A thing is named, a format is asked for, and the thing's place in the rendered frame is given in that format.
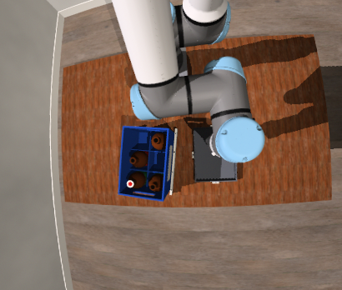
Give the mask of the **blue plastic crate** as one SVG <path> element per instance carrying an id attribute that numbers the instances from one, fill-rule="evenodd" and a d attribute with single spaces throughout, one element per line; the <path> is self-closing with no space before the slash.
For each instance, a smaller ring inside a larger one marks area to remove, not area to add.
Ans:
<path id="1" fill-rule="evenodd" d="M 151 140 L 153 135 L 156 133 L 164 133 L 167 135 L 165 150 L 158 150 L 153 147 Z M 132 154 L 134 152 L 137 152 L 137 150 L 132 149 L 148 152 L 148 166 L 137 168 L 130 162 Z M 121 142 L 118 195 L 163 202 L 170 190 L 173 152 L 174 132 L 168 128 L 136 127 L 126 132 L 122 136 Z M 139 189 L 134 189 L 132 187 L 127 186 L 129 176 L 132 173 L 137 172 L 134 170 L 148 172 L 147 186 L 145 184 L 143 187 Z M 154 192 L 150 190 L 148 186 L 148 180 L 156 173 L 163 173 L 163 190 L 160 192 Z M 150 194 L 154 196 L 143 195 L 138 193 Z"/>

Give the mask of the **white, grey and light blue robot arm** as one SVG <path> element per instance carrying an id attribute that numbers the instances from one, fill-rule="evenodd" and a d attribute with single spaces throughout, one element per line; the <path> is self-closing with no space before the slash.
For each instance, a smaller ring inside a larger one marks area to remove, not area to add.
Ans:
<path id="1" fill-rule="evenodd" d="M 258 157 L 264 131 L 252 119 L 240 61 L 220 57 L 209 62 L 204 73 L 179 76 L 184 60 L 180 48 L 224 40 L 231 20 L 229 2 L 183 0 L 178 6 L 170 0 L 112 2 L 138 81 L 130 91 L 137 118 L 210 113 L 212 148 L 219 157 L 232 163 Z"/>

